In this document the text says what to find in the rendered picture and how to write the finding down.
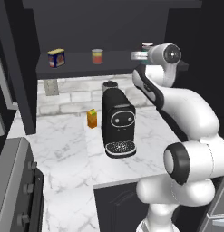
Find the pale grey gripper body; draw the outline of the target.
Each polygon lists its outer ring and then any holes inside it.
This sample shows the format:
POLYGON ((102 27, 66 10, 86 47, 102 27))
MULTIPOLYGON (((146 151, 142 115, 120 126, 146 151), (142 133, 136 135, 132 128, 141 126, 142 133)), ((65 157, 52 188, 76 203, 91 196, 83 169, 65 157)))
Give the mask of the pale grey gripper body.
POLYGON ((144 51, 136 51, 131 53, 131 59, 137 61, 144 61, 148 59, 148 53, 144 51))

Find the dark tall cabinet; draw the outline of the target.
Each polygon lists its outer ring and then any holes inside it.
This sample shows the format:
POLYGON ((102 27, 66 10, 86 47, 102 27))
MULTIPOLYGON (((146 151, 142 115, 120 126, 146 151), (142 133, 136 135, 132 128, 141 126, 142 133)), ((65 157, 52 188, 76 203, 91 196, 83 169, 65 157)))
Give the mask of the dark tall cabinet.
POLYGON ((201 0, 197 9, 169 11, 165 41, 179 46, 189 65, 175 85, 201 95, 219 118, 224 138, 224 0, 201 0))

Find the dark base cabinet door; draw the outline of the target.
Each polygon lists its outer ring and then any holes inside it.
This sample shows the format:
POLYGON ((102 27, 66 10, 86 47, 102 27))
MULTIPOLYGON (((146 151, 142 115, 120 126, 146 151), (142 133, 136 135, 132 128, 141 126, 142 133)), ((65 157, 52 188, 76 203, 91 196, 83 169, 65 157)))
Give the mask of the dark base cabinet door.
POLYGON ((136 185, 134 182, 94 190, 100 232, 136 232, 149 206, 138 199, 136 185))

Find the white and dark green can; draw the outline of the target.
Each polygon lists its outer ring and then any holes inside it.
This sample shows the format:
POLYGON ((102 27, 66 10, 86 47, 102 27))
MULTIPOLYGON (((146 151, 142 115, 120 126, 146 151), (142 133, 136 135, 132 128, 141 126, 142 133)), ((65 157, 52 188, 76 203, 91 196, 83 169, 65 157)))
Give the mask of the white and dark green can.
MULTIPOLYGON (((148 52, 149 49, 150 49, 151 47, 152 47, 152 43, 150 43, 150 42, 144 42, 144 43, 142 44, 142 50, 143 50, 144 52, 148 52)), ((148 60, 143 60, 141 63, 142 63, 142 64, 148 64, 149 61, 148 61, 148 60)))

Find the red and green can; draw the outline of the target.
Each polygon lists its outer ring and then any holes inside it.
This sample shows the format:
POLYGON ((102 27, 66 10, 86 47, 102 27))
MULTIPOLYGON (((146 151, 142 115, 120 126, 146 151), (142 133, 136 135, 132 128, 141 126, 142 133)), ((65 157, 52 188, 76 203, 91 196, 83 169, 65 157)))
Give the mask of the red and green can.
POLYGON ((103 49, 92 49, 93 64, 101 64, 103 62, 103 49))

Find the black coffee machine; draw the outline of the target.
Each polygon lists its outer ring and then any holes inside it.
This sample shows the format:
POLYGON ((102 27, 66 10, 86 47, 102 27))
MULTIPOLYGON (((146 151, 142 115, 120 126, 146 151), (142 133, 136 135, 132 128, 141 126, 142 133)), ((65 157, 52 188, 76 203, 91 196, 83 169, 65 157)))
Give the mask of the black coffee machine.
POLYGON ((113 159, 133 156, 136 110, 118 83, 102 84, 102 139, 105 153, 113 159))

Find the orange juice carton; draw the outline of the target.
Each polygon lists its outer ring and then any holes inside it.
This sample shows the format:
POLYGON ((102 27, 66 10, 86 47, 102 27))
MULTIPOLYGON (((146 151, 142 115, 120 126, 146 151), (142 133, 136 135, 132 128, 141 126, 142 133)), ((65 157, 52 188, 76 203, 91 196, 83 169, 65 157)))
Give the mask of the orange juice carton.
POLYGON ((97 126, 97 111, 95 109, 87 111, 87 125, 91 129, 97 126))

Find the blue and yellow can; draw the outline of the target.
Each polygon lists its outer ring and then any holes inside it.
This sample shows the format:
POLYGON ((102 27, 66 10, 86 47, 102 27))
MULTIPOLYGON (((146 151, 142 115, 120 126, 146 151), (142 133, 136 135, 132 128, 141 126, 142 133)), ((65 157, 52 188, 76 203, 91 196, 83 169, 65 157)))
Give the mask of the blue and yellow can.
POLYGON ((49 65, 57 68, 65 64, 64 49, 58 48, 47 53, 49 65))

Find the grey metal appliance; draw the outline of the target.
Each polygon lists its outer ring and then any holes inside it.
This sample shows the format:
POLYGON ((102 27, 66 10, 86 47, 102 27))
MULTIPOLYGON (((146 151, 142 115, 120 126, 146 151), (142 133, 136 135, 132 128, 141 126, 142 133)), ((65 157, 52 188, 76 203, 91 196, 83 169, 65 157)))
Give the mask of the grey metal appliance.
MULTIPOLYGON (((18 104, 16 102, 13 102, 9 85, 7 83, 7 79, 5 76, 1 55, 0 55, 0 88, 2 90, 2 96, 5 100, 5 108, 7 110, 17 111, 18 104)), ((2 112, 0 111, 0 137, 4 136, 5 133, 6 133, 5 122, 2 118, 2 112)))

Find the grey drawer front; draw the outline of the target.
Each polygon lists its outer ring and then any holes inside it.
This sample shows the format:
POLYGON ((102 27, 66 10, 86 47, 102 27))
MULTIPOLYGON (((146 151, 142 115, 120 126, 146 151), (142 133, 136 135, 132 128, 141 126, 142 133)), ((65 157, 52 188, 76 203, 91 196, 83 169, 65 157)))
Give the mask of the grey drawer front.
POLYGON ((198 232, 224 232, 224 177, 219 183, 198 232))

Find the grey and black stove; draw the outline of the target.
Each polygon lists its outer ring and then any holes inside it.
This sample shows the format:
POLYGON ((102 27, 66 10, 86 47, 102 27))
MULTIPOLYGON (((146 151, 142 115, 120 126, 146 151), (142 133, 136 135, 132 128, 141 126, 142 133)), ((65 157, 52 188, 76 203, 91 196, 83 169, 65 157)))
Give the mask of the grey and black stove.
POLYGON ((36 167, 26 138, 7 139, 0 155, 0 232, 42 232, 44 175, 36 167), (25 194, 23 186, 34 184, 34 192, 25 194), (27 214, 28 224, 17 225, 17 216, 27 214))

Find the dark open wall cabinet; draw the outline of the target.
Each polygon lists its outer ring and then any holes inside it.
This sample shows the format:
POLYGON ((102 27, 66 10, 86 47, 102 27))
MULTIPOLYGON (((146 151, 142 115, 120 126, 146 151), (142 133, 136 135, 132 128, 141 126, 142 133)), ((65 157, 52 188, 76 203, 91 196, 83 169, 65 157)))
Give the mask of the dark open wall cabinet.
POLYGON ((23 0, 34 13, 40 56, 37 78, 131 73, 131 52, 165 41, 171 9, 197 9, 201 0, 23 0), (64 49, 65 64, 49 65, 49 51, 64 49), (93 64, 92 49, 103 49, 93 64))

